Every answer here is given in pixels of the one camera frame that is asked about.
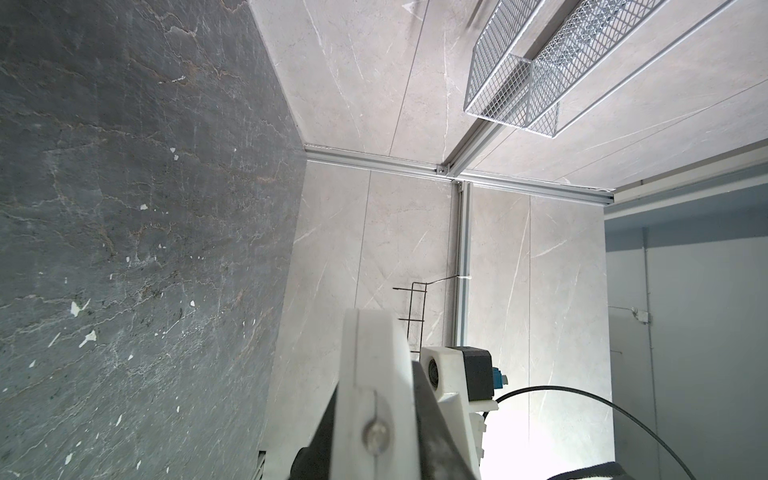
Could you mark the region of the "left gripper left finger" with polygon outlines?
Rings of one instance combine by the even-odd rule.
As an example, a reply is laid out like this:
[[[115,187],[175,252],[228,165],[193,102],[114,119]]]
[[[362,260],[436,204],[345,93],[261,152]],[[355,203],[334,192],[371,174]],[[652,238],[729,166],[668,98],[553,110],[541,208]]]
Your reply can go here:
[[[290,480],[329,480],[338,388],[335,388],[310,443],[298,450]]]

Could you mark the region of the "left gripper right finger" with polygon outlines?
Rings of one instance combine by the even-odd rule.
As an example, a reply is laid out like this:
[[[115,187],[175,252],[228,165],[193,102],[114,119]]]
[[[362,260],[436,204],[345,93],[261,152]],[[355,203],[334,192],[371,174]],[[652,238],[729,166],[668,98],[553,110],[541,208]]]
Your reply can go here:
[[[462,458],[433,394],[422,366],[411,362],[418,436],[420,478],[424,480],[474,479]]]

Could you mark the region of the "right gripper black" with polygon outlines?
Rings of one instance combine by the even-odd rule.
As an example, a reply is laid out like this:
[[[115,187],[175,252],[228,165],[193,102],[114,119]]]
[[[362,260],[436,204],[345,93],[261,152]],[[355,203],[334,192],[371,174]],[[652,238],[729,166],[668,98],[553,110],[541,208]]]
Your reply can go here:
[[[550,477],[548,480],[613,479],[634,480],[624,468],[615,461],[580,468]]]

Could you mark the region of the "white remote control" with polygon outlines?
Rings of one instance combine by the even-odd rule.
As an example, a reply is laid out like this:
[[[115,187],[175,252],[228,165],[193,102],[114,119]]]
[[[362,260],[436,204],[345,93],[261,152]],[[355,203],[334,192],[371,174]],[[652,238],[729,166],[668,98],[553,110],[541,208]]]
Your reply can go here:
[[[420,475],[406,333],[389,311],[350,309],[342,329],[329,477]]]

